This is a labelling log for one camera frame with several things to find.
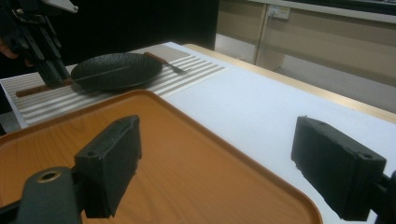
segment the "white table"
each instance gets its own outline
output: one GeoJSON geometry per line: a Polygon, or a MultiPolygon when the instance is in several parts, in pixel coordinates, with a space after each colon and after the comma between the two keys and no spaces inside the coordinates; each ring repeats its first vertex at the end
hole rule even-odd
{"type": "MultiPolygon", "coordinates": [[[[329,123],[387,158],[386,175],[396,170],[396,114],[211,50],[165,45],[224,69],[162,98],[301,190],[324,223],[349,222],[340,220],[290,159],[297,117],[329,123]]],[[[375,218],[372,213],[367,223],[375,218]]]]}

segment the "orange tray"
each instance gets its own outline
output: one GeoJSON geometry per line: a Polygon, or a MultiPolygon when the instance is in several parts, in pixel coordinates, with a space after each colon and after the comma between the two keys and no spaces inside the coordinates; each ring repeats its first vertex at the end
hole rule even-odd
{"type": "Polygon", "coordinates": [[[30,175],[72,167],[78,151],[128,115],[140,117],[137,173],[115,217],[84,223],[322,223],[299,190],[149,91],[1,137],[0,205],[17,201],[30,175]]]}

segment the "white striped mat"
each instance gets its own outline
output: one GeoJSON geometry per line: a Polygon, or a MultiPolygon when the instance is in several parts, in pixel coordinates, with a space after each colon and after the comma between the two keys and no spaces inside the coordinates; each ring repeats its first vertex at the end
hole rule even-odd
{"type": "MultiPolygon", "coordinates": [[[[163,71],[146,87],[162,98],[183,91],[226,69],[218,64],[165,45],[156,45],[132,52],[143,53],[144,51],[156,54],[171,64],[189,71],[185,75],[178,75],[165,66],[163,71]]],[[[73,67],[68,66],[67,70],[71,72],[73,67]]],[[[21,98],[17,97],[15,94],[17,91],[44,85],[38,73],[5,78],[0,80],[0,83],[22,128],[101,102],[116,94],[102,91],[84,91],[79,86],[72,85],[21,98]]]]}

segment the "electrical outlet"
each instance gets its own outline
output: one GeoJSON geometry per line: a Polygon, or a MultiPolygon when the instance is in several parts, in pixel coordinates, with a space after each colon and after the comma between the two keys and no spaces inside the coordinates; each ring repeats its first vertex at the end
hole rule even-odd
{"type": "Polygon", "coordinates": [[[288,20],[290,15],[289,7],[279,7],[271,5],[268,9],[268,15],[283,20],[288,20]]]}

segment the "brown strip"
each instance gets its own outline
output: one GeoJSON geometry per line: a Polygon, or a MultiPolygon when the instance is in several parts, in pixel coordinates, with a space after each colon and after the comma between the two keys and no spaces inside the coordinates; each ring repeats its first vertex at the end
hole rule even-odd
{"type": "MultiPolygon", "coordinates": [[[[71,78],[68,78],[68,79],[64,80],[64,84],[61,87],[70,86],[71,84],[73,84],[73,80],[71,78]]],[[[17,95],[18,97],[23,97],[23,96],[33,95],[36,93],[40,93],[43,91],[49,91],[49,90],[53,90],[53,89],[44,85],[44,86],[33,87],[31,89],[24,90],[24,91],[17,91],[17,92],[15,92],[15,95],[17,95]]]]}

